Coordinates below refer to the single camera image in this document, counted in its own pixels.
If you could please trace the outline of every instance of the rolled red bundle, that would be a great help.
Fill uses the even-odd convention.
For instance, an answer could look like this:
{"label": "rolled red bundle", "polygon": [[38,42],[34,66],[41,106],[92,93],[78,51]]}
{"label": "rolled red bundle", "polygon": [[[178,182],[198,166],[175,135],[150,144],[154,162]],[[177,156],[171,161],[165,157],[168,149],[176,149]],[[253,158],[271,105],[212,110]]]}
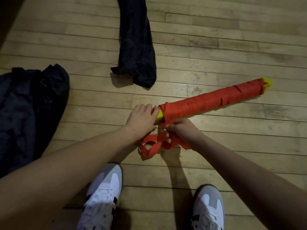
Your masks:
{"label": "rolled red bundle", "polygon": [[159,107],[163,112],[164,121],[167,122],[262,95],[267,84],[267,81],[260,78],[177,102],[166,102]]}

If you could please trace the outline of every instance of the hand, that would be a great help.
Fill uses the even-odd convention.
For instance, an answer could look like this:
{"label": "hand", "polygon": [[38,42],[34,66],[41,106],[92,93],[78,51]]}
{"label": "hand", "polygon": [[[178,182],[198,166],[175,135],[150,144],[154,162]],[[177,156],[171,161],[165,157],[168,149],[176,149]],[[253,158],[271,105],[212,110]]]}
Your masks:
{"label": "hand", "polygon": [[174,125],[166,125],[165,129],[174,131],[191,148],[192,145],[199,142],[204,136],[189,119],[185,118],[175,120]]}
{"label": "hand", "polygon": [[154,123],[159,114],[159,109],[154,106],[151,113],[152,107],[152,104],[147,104],[147,106],[144,104],[136,105],[131,112],[124,127],[135,141],[142,139],[148,132],[156,129]]}

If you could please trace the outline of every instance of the sneaker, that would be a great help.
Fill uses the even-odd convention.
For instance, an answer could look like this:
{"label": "sneaker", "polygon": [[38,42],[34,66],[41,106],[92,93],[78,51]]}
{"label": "sneaker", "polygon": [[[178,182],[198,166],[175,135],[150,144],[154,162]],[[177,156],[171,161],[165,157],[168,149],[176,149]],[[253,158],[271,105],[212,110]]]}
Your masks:
{"label": "sneaker", "polygon": [[194,230],[223,230],[224,207],[219,190],[210,184],[201,185],[194,194],[192,227]]}
{"label": "sneaker", "polygon": [[110,230],[121,189],[121,167],[115,163],[106,164],[86,193],[77,230]]}

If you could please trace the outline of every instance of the dark blue cloth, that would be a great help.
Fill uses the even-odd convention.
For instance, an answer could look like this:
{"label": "dark blue cloth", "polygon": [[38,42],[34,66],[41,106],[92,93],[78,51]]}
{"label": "dark blue cloth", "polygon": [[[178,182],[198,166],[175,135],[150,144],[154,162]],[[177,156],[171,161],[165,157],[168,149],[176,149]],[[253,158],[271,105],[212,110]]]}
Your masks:
{"label": "dark blue cloth", "polygon": [[0,76],[0,178],[41,157],[68,95],[69,76],[58,64]]}
{"label": "dark blue cloth", "polygon": [[114,74],[129,73],[133,83],[150,88],[156,82],[157,67],[145,0],[118,0],[120,8],[120,50]]}

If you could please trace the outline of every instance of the yellow tip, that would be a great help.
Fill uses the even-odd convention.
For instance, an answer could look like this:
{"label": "yellow tip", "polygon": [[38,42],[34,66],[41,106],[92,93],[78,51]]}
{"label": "yellow tip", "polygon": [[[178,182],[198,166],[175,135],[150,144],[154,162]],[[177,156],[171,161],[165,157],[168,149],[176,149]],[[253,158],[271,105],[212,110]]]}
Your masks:
{"label": "yellow tip", "polygon": [[266,83],[264,85],[264,87],[265,87],[264,93],[265,93],[267,91],[267,88],[269,88],[271,85],[273,85],[273,82],[267,77],[263,77],[262,79]]}
{"label": "yellow tip", "polygon": [[159,110],[159,114],[158,114],[158,116],[157,116],[157,118],[156,118],[156,123],[162,122],[163,119],[164,119],[164,115],[163,115],[162,110],[160,109],[160,110]]}

